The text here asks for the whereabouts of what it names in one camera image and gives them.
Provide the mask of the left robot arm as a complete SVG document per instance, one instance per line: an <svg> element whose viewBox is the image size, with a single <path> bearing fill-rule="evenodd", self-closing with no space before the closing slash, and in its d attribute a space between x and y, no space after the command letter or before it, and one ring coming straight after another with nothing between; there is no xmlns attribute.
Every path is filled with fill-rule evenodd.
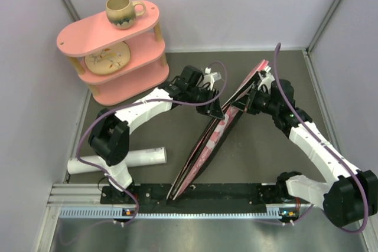
<svg viewBox="0 0 378 252"><path fill-rule="evenodd" d="M133 179L126 163L132 132L179 105L194 106L199 114L223 119L220 92L214 88L215 82L221 79L221 74L210 68L201 71L194 66L185 66L179 76L163 82L130 107L114 113L103 109L98 113L99 121L92 128L88 143L98 155L116 199L126 203L134 195Z"/></svg>

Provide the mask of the white shuttlecock tube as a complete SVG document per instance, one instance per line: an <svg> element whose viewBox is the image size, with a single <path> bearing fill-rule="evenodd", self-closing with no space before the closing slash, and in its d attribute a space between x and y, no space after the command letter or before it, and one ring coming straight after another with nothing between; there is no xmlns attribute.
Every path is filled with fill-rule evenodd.
<svg viewBox="0 0 378 252"><path fill-rule="evenodd" d="M130 151L126 156L128 167L159 165L167 163L167 153L164 147ZM67 172L83 174L100 171L100 169L80 162L77 158L70 158L67 162Z"/></svg>

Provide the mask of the pink sport racket bag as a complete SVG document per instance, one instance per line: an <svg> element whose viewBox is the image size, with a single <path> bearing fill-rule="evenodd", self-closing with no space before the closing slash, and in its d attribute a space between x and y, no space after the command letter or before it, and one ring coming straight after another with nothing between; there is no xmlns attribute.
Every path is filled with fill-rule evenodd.
<svg viewBox="0 0 378 252"><path fill-rule="evenodd" d="M166 199L176 200L185 189L195 181L215 157L219 147L227 137L228 132L243 114L232 106L232 103L243 97L252 86L252 77L258 71L264 70L269 64L268 60L262 60L245 77L238 89L222 105L224 119L211 119L205 130L193 146L184 166L177 175L175 181L166 195Z"/></svg>

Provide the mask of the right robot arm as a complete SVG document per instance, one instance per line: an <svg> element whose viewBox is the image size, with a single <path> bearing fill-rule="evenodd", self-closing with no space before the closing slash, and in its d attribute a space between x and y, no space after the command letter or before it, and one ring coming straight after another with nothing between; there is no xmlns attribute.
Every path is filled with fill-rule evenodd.
<svg viewBox="0 0 378 252"><path fill-rule="evenodd" d="M295 107L294 88L288 80L254 76L246 94L233 105L248 114L264 113L275 126L317 167L324 182L299 172L277 178L277 198L289 202L298 197L321 208L336 227L377 214L377 176L351 164L318 131L311 117Z"/></svg>

